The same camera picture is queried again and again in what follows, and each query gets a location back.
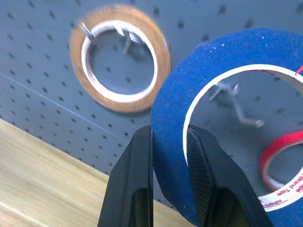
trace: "wooden surface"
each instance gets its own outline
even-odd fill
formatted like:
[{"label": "wooden surface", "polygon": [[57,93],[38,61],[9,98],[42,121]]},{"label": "wooden surface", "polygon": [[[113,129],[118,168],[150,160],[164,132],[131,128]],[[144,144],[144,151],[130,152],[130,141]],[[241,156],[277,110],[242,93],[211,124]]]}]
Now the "wooden surface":
[{"label": "wooden surface", "polygon": [[[97,226],[108,176],[0,120],[0,226]],[[154,201],[155,227],[192,227]]]}]

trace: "gray pegboard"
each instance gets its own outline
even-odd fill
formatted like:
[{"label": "gray pegboard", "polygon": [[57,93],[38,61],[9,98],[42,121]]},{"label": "gray pegboard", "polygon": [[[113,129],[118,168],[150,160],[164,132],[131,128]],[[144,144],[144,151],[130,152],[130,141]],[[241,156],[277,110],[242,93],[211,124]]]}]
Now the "gray pegboard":
[{"label": "gray pegboard", "polygon": [[[149,111],[121,114],[97,104],[73,72],[68,43],[72,27],[82,16],[114,3],[132,5],[154,19],[170,45],[173,66],[200,42],[238,30],[268,27],[302,32],[303,3],[296,0],[2,0],[1,117],[104,173],[110,173],[135,130],[149,124]],[[121,88],[125,93],[146,86],[150,77],[144,74],[152,74],[148,54],[144,62],[133,62],[122,54],[124,42],[118,36],[107,42],[108,48],[96,52],[94,58],[98,78],[109,88]],[[260,80],[250,81],[252,87],[259,85]],[[263,92],[273,86],[269,83]],[[278,101],[271,103],[271,111],[266,108],[259,112],[254,98],[261,95],[251,89],[244,89],[243,94],[247,99],[242,103],[256,114],[274,115],[277,122],[291,117]],[[284,108],[283,114],[275,114],[278,108]],[[284,127],[287,131],[297,130],[303,120],[296,121],[298,124],[279,124],[280,131]],[[245,131],[248,135],[254,133],[250,129]],[[157,184],[154,193],[156,199],[165,202]]]}]

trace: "copper tape roll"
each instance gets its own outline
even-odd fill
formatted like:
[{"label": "copper tape roll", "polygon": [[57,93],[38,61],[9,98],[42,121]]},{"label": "copper tape roll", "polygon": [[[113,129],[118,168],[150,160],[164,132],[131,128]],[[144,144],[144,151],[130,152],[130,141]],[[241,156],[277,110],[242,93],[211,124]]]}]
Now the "copper tape roll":
[{"label": "copper tape roll", "polygon": [[[106,91],[102,94],[100,92],[101,89],[98,90],[97,88],[97,85],[100,87],[102,84],[98,80],[95,84],[94,79],[90,79],[87,75],[88,71],[84,66],[84,62],[89,61],[89,56],[86,60],[83,60],[85,56],[81,52],[83,53],[83,46],[88,42],[89,38],[80,28],[80,25],[83,25],[83,23],[89,31],[93,31],[100,25],[109,25],[107,26],[107,30],[114,29],[114,25],[116,24],[117,26],[124,24],[132,25],[131,28],[138,31],[138,35],[142,35],[140,38],[146,37],[147,39],[144,42],[146,41],[145,43],[149,47],[154,60],[153,86],[149,90],[144,91],[145,93],[142,93],[138,99],[135,96],[129,96],[128,98],[127,95],[122,95],[121,99],[123,100],[119,101],[119,94],[117,94],[117,98],[112,98],[115,96],[113,93],[106,93],[110,93],[111,91]],[[86,91],[104,107],[119,112],[138,112],[149,108],[170,72],[169,46],[164,35],[148,16],[129,6],[114,5],[104,7],[84,17],[71,34],[70,56],[74,71]]]}]

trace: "blue tape roll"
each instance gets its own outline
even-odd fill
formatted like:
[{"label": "blue tape roll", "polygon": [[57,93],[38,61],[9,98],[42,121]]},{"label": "blue tape roll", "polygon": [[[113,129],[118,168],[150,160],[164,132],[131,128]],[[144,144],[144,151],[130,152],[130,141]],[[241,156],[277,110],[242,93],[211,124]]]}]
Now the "blue tape roll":
[{"label": "blue tape roll", "polygon": [[[183,130],[196,96],[244,70],[293,74],[303,64],[303,36],[287,31],[249,30],[199,45],[168,76],[152,107],[154,170],[165,197],[198,226],[184,156]],[[276,227],[303,226],[303,199],[268,213]]]}]

